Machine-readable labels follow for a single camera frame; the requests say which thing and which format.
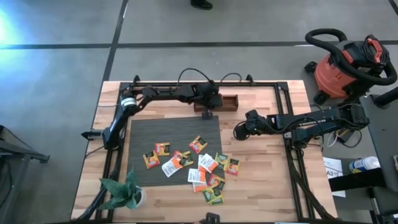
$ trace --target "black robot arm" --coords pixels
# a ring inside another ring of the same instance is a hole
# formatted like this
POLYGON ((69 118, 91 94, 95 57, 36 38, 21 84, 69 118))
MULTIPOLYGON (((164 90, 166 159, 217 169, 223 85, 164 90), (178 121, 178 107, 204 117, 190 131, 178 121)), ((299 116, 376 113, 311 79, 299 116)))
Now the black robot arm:
POLYGON ((302 149, 306 148, 313 137, 341 128, 360 130, 368 124, 369 119, 359 105, 334 106, 305 114, 276 114, 266 117, 251 110, 246 113, 246 120, 234 128, 234 137, 243 141, 250 135, 291 133, 293 147, 302 149), (301 128, 312 124, 314 125, 310 128, 301 128))
POLYGON ((117 149, 122 144, 121 131, 129 117, 142 111, 148 103, 154 100, 178 100, 188 104, 198 103, 207 109, 222 106, 222 97, 218 93, 218 86, 213 80, 194 85, 181 85, 176 88, 147 86, 137 89, 134 85, 128 85, 121 90, 119 105, 111 126, 105 128, 102 133, 105 149, 117 149))

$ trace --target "shop vacuum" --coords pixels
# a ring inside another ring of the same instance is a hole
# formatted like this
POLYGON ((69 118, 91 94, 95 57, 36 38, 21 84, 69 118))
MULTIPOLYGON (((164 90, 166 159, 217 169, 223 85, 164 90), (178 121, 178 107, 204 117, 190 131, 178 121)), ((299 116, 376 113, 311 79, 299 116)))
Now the shop vacuum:
POLYGON ((307 33, 305 40, 330 52, 318 63, 310 62, 304 68, 315 76, 319 91, 313 100, 319 105, 329 98, 356 101, 373 85, 391 85, 397 80, 388 50, 373 35, 364 41, 352 41, 340 30, 316 29, 307 33), (322 34, 337 37, 339 43, 333 45, 314 38, 322 34))

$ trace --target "wooden table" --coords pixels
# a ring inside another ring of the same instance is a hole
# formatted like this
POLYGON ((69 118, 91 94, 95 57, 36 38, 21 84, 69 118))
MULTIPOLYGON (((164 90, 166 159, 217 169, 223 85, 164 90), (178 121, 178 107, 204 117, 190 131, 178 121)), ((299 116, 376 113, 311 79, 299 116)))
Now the wooden table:
MULTIPOLYGON (((310 112, 301 80, 287 81, 295 114, 310 112)), ((115 105, 120 82, 104 82, 99 105, 115 105)), ((256 109, 259 114, 277 114, 274 89, 270 87, 220 87, 225 95, 238 94, 237 112, 216 112, 220 119, 223 152, 241 161, 239 175, 226 174, 223 191, 224 204, 206 204, 202 193, 193 193, 192 185, 144 187, 147 201, 144 207, 130 210, 126 207, 114 211, 114 222, 197 222, 206 212, 221 216, 223 222, 272 222, 297 221, 284 143, 281 135, 252 136, 247 141, 237 141, 232 133, 234 126, 245 120, 245 112, 256 109)), ((108 127, 114 116, 114 108, 97 108, 93 124, 95 129, 108 127)), ((156 119, 201 116, 193 111, 193 105, 179 101, 153 101, 145 110, 131 119, 156 119)), ((127 174, 127 154, 130 130, 127 130, 120 180, 127 174)), ((102 140, 89 143, 87 152, 102 145, 102 140)), ((85 159, 76 194, 72 218, 81 215, 100 188, 106 151, 99 150, 85 159)), ((336 217, 322 154, 318 146, 305 149, 305 167, 311 191, 326 210, 336 217)), ((303 193, 300 198, 304 214, 307 214, 303 193)))

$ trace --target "vacuum hose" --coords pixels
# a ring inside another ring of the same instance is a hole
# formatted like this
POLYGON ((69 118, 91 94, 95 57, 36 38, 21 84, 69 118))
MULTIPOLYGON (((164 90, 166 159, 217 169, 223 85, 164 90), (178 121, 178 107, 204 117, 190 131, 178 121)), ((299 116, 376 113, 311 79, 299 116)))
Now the vacuum hose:
POLYGON ((397 81, 397 72, 392 66, 390 60, 386 63, 386 66, 384 67, 384 71, 386 73, 387 78, 374 77, 372 75, 369 75, 367 73, 355 69, 344 57, 341 50, 336 46, 334 46, 333 44, 313 38, 316 35, 322 35, 322 34, 333 35, 337 37, 340 42, 343 40, 347 40, 346 35, 342 31, 336 29, 316 29, 307 33, 305 35, 305 40, 309 44, 312 44, 314 46, 329 51, 330 54, 338 60, 336 62, 337 65, 341 69, 349 73, 349 75, 360 80, 366 80, 368 82, 373 83, 374 85, 391 85, 397 81))

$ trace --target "green plant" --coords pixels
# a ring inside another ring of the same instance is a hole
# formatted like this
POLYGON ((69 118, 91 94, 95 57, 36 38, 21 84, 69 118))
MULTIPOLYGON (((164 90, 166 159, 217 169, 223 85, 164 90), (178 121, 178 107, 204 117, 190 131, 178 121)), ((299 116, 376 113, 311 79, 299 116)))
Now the green plant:
POLYGON ((137 202, 140 201, 142 194, 141 189, 137 187, 137 179, 133 170, 128 173, 125 184, 111 179, 100 179, 100 181, 113 198, 100 205, 97 208, 98 210, 109 210, 123 206, 130 209, 137 207, 137 202))

